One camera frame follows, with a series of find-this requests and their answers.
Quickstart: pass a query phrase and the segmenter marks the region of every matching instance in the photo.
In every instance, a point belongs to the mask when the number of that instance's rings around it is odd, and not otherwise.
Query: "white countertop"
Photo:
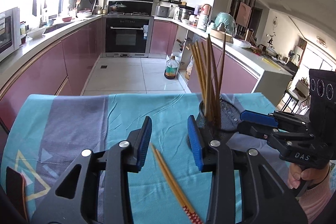
[[[29,59],[34,57],[45,47],[68,33],[101,17],[102,15],[96,15],[82,21],[75,21],[55,31],[43,34],[41,37],[36,39],[27,37],[26,43],[23,47],[17,49],[0,62],[0,88],[5,85],[5,83],[19,70],[19,68],[21,68]]]
[[[184,24],[179,20],[174,20],[172,18],[165,18],[165,17],[154,17],[155,20],[163,20],[163,21],[171,21],[174,22],[177,25],[180,25],[181,27],[184,27],[195,34],[199,35],[200,37],[207,38],[208,34],[200,29],[197,29],[196,27],[188,24]],[[211,42],[219,47],[223,47],[223,41],[219,40],[217,38],[211,37]],[[270,63],[267,63],[263,61],[262,56],[258,56],[254,54],[253,52],[250,52],[248,50],[245,50],[243,48],[239,48],[234,46],[232,43],[226,42],[225,51],[240,60],[242,63],[250,67],[252,70],[257,72],[259,75],[262,75],[264,71],[270,71],[274,73],[281,73],[284,75],[290,75],[291,74],[286,71],[284,68],[278,68],[276,65],[271,65]]]

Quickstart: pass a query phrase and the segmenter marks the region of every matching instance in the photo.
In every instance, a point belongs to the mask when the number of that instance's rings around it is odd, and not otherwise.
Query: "white tile floor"
[[[165,59],[100,58],[83,95],[185,93],[177,78],[164,77],[165,64]]]

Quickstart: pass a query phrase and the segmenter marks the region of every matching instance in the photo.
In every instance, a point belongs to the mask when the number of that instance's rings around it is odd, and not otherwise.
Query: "large plastic bottle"
[[[178,63],[175,61],[175,56],[172,55],[171,59],[166,63],[165,77],[167,79],[174,79],[176,77],[178,66]]]

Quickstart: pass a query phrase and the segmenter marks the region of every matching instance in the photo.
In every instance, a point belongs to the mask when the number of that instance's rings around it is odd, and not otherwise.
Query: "microwave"
[[[18,7],[0,13],[0,61],[21,44],[20,9]]]

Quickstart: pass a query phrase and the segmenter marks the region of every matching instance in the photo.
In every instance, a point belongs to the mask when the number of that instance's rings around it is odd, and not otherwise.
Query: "blue tablecloth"
[[[267,114],[274,106],[262,95],[229,95],[247,110]],[[187,118],[198,114],[199,96],[119,94],[95,97],[31,95],[11,129],[1,165],[5,188],[7,166],[26,177],[30,217],[43,195],[65,167],[85,148],[109,149],[152,118],[151,142],[161,151],[184,193],[205,220],[209,203],[211,173],[200,173],[186,144]],[[236,133],[228,145],[237,150],[258,149],[287,181],[288,169],[278,152],[263,140]],[[129,173],[134,223],[189,223],[149,149],[139,174]],[[236,189],[236,222],[240,221],[240,188]]]

